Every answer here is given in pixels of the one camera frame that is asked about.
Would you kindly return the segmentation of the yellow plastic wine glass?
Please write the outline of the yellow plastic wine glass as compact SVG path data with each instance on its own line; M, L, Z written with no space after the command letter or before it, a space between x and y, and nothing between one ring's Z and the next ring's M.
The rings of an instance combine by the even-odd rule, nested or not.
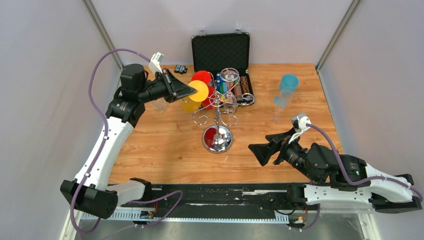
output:
M196 93L184 97L180 102L180 106L184 111L193 113L199 109L202 102L209 96L209 88L201 80L192 80L188 85L194 88Z

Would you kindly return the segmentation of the clear wide ribbed glass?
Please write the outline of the clear wide ribbed glass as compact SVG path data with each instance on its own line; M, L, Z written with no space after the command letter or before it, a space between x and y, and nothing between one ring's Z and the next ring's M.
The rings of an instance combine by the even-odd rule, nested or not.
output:
M153 108L158 113L163 113L167 108L167 102L163 99L157 99L152 102Z

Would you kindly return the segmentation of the clear champagne flute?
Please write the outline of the clear champagne flute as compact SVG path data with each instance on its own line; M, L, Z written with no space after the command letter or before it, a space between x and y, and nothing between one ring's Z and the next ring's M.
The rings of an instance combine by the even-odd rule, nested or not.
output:
M279 123L283 117L283 113L286 110L287 105L291 102L294 93L289 89L283 89L279 92L279 95L274 98L276 110L271 116L274 123Z

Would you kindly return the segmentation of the chrome wine glass rack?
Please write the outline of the chrome wine glass rack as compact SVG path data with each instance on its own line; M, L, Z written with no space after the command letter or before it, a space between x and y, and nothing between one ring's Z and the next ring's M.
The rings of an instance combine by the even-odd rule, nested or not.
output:
M234 127L238 124L238 118L235 116L235 113L226 113L223 107L223 100L219 90L216 88L215 78L216 75L213 75L210 72L212 77L212 82L214 91L209 98L210 107L214 111L213 123L208 126L201 137L201 142L203 147L210 153L213 154L222 154L227 152L234 143L233 133L230 130L230 127ZM241 76L239 75L239 82L234 86L232 92L236 97L236 110L238 107L248 106L241 103L241 100L245 100L246 97L241 93L239 96L236 96L235 88L241 87ZM209 121L209 117L206 114L198 115L199 112L206 110L206 107L200 105L199 109L192 113L192 120L198 126L206 125Z

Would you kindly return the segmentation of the blue plastic wine glass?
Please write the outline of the blue plastic wine glass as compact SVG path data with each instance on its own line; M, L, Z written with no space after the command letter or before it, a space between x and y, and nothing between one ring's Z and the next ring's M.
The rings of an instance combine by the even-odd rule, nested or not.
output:
M285 74L279 84L279 92L283 89L291 90L293 93L297 89L300 81L294 74Z

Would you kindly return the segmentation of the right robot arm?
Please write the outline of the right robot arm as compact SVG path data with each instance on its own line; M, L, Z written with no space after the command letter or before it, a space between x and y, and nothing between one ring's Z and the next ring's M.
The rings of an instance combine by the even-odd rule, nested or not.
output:
M301 205L321 207L372 208L378 213L400 214L422 210L423 197L413 189L410 174L390 175L363 159L317 143L309 148L299 144L295 129L266 135L267 143L250 144L248 149L261 166L273 155L274 165L288 163L310 183L291 183L285 195L292 209Z

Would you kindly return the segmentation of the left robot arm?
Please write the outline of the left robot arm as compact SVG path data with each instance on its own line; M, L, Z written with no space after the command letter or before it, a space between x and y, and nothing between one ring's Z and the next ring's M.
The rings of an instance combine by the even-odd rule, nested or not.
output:
M117 156L145 112L145 104L158 99L173 103L195 94L195 88L177 79L168 69L148 72L138 63L126 65L120 74L121 86L106 113L100 136L84 166L73 180L64 180L60 192L73 209L108 219L121 205L135 201L149 206L153 201L149 181L133 177L125 183L108 185Z

